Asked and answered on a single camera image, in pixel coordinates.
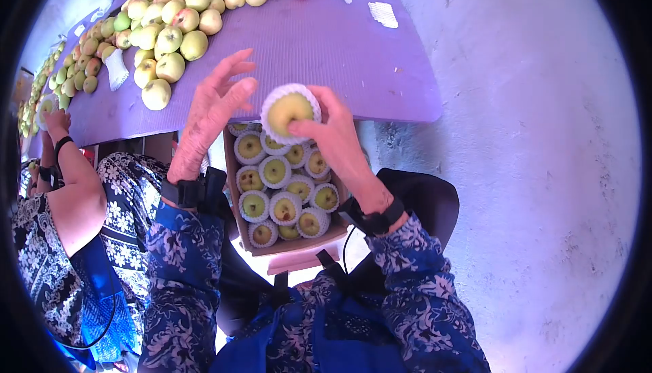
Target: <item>wrist strap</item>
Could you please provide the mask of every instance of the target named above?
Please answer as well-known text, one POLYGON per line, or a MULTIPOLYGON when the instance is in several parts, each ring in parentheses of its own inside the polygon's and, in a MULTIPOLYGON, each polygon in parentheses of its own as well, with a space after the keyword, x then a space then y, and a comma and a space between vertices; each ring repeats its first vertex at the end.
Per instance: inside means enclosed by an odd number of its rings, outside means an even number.
POLYGON ((59 167, 59 150, 61 150, 61 147, 67 144, 68 142, 72 142, 72 138, 70 138, 69 136, 65 136, 61 138, 57 142, 57 146, 54 147, 54 163, 55 166, 59 168, 59 171, 61 171, 61 168, 59 167))

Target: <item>cardboard box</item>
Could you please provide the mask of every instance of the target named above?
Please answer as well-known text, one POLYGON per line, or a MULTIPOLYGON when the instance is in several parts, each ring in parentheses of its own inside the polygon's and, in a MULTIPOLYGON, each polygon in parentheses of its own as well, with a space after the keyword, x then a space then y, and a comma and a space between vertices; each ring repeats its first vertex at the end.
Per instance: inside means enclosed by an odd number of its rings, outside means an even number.
MULTIPOLYGON (((240 191, 237 188, 235 182, 235 173, 242 167, 240 162, 235 158, 235 153, 233 152, 233 144, 235 142, 235 137, 229 132, 228 129, 224 129, 224 155, 226 158, 226 172, 228 174, 227 184, 231 191, 231 199, 234 206, 237 206, 240 199, 240 191)), ((344 183, 340 180, 336 173, 332 173, 332 179, 330 181, 333 183, 340 194, 340 203, 344 203, 349 198, 349 191, 344 186, 344 183)), ((249 223, 240 215, 240 210, 234 210, 233 214, 235 215, 235 221, 238 224, 238 230, 240 231, 240 236, 242 236, 242 246, 245 250, 252 253, 254 257, 259 255, 273 255, 280 254, 283 252, 297 252, 301 250, 309 250, 311 248, 319 247, 327 243, 343 238, 346 235, 348 223, 340 217, 339 214, 332 213, 330 219, 330 227, 326 233, 321 237, 317 238, 298 238, 294 241, 285 241, 281 238, 278 239, 276 243, 271 247, 266 248, 257 248, 251 246, 249 242, 249 234, 247 233, 249 223)))

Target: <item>blue floral sleeve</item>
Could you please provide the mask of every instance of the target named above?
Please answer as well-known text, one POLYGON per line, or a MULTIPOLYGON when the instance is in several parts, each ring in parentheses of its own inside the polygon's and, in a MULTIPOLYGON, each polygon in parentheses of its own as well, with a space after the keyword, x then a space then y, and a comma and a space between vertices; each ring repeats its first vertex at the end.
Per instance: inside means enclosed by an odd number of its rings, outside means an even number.
POLYGON ((208 371, 223 236, 221 219, 160 203, 145 243, 151 286, 139 372, 208 371))
POLYGON ((488 372, 471 313, 460 301, 441 243, 412 214, 394 233, 367 237, 390 291, 383 315, 410 372, 488 372))

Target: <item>purple mat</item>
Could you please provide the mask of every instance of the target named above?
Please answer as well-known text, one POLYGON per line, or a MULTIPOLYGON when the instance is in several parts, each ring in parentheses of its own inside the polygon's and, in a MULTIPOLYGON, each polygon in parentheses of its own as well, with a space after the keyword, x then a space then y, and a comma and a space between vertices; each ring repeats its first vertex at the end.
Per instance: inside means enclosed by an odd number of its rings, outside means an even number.
MULTIPOLYGON (((117 8, 126 0, 114 0, 117 8)), ((91 12, 83 21, 87 29, 91 12)), ((259 89, 252 113, 239 111, 232 121, 259 119, 261 103, 276 86, 287 83, 326 85, 340 95, 357 119, 432 122, 441 115, 435 77, 410 16, 400 0, 268 0, 254 8, 226 10, 224 27, 209 36, 208 52, 186 62, 186 71, 172 84, 172 98, 161 111, 150 111, 133 79, 134 54, 124 52, 130 77, 117 91, 109 90, 102 67, 93 94, 78 92, 70 102, 70 134, 79 146, 124 140, 184 127, 197 84, 238 50, 254 48, 252 74, 259 89), (398 28, 375 21, 368 2, 392 4, 398 28)), ((78 43, 70 29, 62 55, 78 43)), ((63 56, 54 71, 62 65, 63 56)))

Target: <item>left hand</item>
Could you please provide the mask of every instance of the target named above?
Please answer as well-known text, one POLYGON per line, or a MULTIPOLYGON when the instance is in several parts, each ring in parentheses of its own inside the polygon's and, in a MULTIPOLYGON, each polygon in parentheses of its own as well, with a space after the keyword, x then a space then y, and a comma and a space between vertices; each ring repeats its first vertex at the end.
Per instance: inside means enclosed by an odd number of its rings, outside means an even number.
POLYGON ((233 112, 239 108, 247 111, 253 108, 248 100, 258 88, 258 81, 253 77, 230 81, 234 75, 254 71, 256 64, 245 61, 252 52, 253 49, 241 50, 222 59, 198 85, 179 148, 167 173, 169 182, 195 180, 199 176, 202 158, 233 112))

